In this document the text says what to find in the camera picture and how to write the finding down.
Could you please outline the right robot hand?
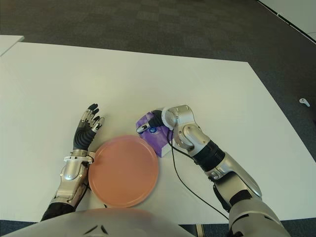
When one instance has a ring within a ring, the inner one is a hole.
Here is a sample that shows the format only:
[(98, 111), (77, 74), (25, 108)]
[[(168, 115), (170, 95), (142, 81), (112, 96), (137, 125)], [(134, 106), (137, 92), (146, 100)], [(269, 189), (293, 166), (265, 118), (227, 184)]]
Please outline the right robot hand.
[(141, 134), (150, 128), (163, 126), (161, 110), (153, 110), (146, 113), (136, 122), (136, 132)]

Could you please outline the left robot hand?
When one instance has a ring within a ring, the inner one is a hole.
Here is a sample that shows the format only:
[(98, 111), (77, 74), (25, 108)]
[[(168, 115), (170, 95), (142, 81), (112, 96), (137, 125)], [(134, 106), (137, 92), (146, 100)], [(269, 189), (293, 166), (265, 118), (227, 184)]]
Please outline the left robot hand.
[(92, 104), (83, 113), (74, 135), (73, 150), (88, 150), (105, 121), (105, 118), (95, 116), (98, 112), (98, 104)]

